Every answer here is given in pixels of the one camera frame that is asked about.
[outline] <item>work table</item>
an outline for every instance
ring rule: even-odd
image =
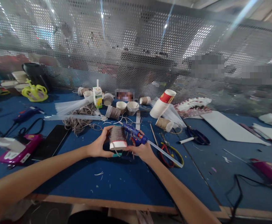
[[[56,114],[54,103],[79,99],[82,98],[65,90],[54,90],[49,94],[49,98],[42,103],[31,103],[27,98],[21,96],[0,96],[0,131],[6,132],[13,124],[12,119],[20,111],[30,106],[37,106],[44,110],[47,115],[52,115]],[[252,123],[258,123],[262,126],[269,126],[255,118],[232,114],[225,115],[236,123],[244,123],[248,126]],[[148,121],[152,122],[160,145],[161,137],[159,133],[162,130],[154,125],[156,119],[150,117],[148,112],[141,112],[141,116],[143,117],[141,130],[154,142]],[[41,117],[43,117],[43,114],[34,115],[15,130],[13,129],[8,136],[17,135],[20,128],[29,127],[37,118]],[[136,115],[128,117],[136,121]],[[170,171],[218,218],[226,219],[228,218],[227,214],[230,214],[229,207],[232,207],[239,195],[237,186],[230,190],[235,183],[233,175],[243,174],[260,182],[264,180],[247,164],[223,151],[223,148],[242,159],[256,158],[272,162],[272,146],[229,142],[202,119],[187,119],[186,121],[206,135],[211,141],[211,145],[200,146],[193,142],[178,145],[179,140],[188,137],[185,131],[179,135],[164,133],[170,145],[176,148],[184,159],[183,168],[175,167],[171,168]],[[102,121],[93,121],[93,123],[100,125],[102,128],[111,125],[103,124]],[[41,134],[47,136],[57,124],[62,124],[62,121],[45,121]],[[37,123],[31,129],[31,133],[37,132],[40,126],[41,123]],[[78,138],[71,132],[57,151],[57,154],[88,145],[100,134],[101,131],[95,131],[88,127]],[[226,163],[222,156],[227,157],[232,162]],[[33,162],[26,161],[24,166]],[[22,168],[17,166],[8,170],[6,164],[0,163],[0,178]],[[242,180],[241,187],[244,198],[239,206],[239,214],[272,219],[272,189],[260,186],[253,187]],[[167,191],[147,165],[137,156],[133,159],[131,154],[129,154],[129,159],[125,160],[121,158],[83,159],[45,182],[29,198],[63,203],[87,203],[113,208],[149,209],[150,211],[176,214],[176,209]]]

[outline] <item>scissors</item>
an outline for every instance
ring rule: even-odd
[[[187,125],[185,123],[185,125],[187,126],[187,133],[190,137],[193,137],[193,141],[196,142],[199,145],[210,145],[211,142],[210,140],[205,137],[205,135],[203,135],[200,131],[191,128],[191,126]]]

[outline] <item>red and white paper cup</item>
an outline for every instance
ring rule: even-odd
[[[156,101],[154,107],[150,111],[153,118],[158,119],[167,110],[170,103],[174,99],[176,92],[170,89],[165,90],[161,97]]]

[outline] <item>hot glue gun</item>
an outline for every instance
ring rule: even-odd
[[[131,126],[129,124],[124,124],[124,123],[121,123],[121,122],[120,122],[120,124],[123,126],[124,130],[126,132],[130,133],[131,136],[134,138],[136,146],[139,146],[141,144],[144,145],[144,144],[146,144],[148,142],[153,147],[155,147],[157,150],[159,150],[164,156],[166,156],[168,159],[170,159],[175,164],[177,164],[180,168],[183,167],[183,165],[180,162],[178,162],[176,159],[171,157],[169,154],[167,154],[165,151],[163,151],[160,147],[155,145],[153,142],[148,140],[148,137],[146,135],[142,135],[139,130],[137,130],[136,128],[134,128],[133,126]]]
[[[135,140],[136,146],[139,146],[140,144],[145,145],[147,143],[148,137],[146,135],[142,135],[140,131],[138,131],[136,128],[129,124],[121,123],[121,125],[123,126],[126,132],[131,134],[131,136]]]
[[[27,110],[20,112],[20,115],[14,118],[13,121],[15,123],[22,123],[28,120],[30,117],[32,117],[33,114],[38,114],[38,113],[44,114],[44,112],[38,107],[29,107]]]

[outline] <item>perforated metal sheet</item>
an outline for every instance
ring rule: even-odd
[[[0,77],[31,61],[58,88],[99,78],[108,92],[170,88],[174,103],[207,96],[214,109],[258,115],[272,108],[272,86],[241,85],[241,68],[272,63],[272,24],[247,20],[230,33],[234,21],[157,1],[0,0]],[[224,78],[191,77],[191,56],[206,53],[224,55]]]

